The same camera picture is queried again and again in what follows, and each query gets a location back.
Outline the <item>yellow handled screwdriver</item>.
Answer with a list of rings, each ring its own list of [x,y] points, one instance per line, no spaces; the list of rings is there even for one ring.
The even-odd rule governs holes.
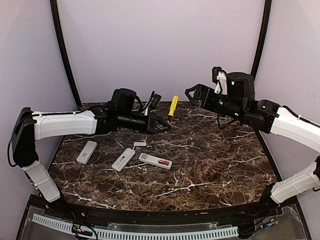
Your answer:
[[[177,95],[175,95],[172,98],[171,104],[170,104],[170,108],[169,108],[169,112],[168,112],[168,117],[167,117],[167,121],[170,122],[172,120],[172,118],[174,117],[174,113],[177,107],[179,101],[179,97]]]

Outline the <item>grey battery cover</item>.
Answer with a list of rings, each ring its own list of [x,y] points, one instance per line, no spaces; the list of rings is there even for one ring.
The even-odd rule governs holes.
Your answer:
[[[136,141],[133,143],[134,147],[146,147],[147,143],[145,141]]]

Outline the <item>white button remote control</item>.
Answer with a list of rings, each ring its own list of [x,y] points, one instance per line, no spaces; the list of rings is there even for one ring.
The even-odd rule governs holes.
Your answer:
[[[153,156],[153,155],[149,155],[149,154],[146,154],[146,153],[141,153],[140,156],[138,157],[138,159],[143,163],[147,163],[147,164],[150,164],[150,165],[153,165],[153,166],[156,166],[156,167],[159,167],[159,168],[163,168],[163,169],[166,169],[166,170],[170,170],[172,165],[173,165],[173,162],[170,161],[170,160],[163,159],[163,158],[160,158],[160,157],[156,157],[156,156]],[[165,165],[159,164],[159,160],[170,161],[170,165],[169,166],[165,166]]]

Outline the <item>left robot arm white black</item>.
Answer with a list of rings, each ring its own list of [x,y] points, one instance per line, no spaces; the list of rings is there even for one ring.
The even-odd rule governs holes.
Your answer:
[[[144,113],[148,105],[157,102],[157,94],[143,105],[137,93],[127,88],[114,90],[104,105],[93,105],[77,111],[40,112],[24,107],[14,124],[7,144],[10,167],[21,168],[35,187],[51,203],[51,210],[60,218],[67,218],[70,206],[43,166],[36,143],[44,139],[71,135],[105,135],[120,129],[142,134],[160,134],[171,130],[169,123],[155,112]]]

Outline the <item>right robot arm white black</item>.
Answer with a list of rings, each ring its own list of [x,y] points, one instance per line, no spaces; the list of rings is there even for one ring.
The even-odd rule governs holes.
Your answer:
[[[185,90],[185,95],[202,109],[227,116],[266,134],[282,136],[316,152],[320,151],[320,126],[293,112],[286,105],[270,100],[256,100],[254,77],[243,72],[226,73],[219,67],[212,70],[215,88],[197,84]],[[320,159],[280,182],[266,187],[255,213],[266,217],[287,199],[320,185]]]

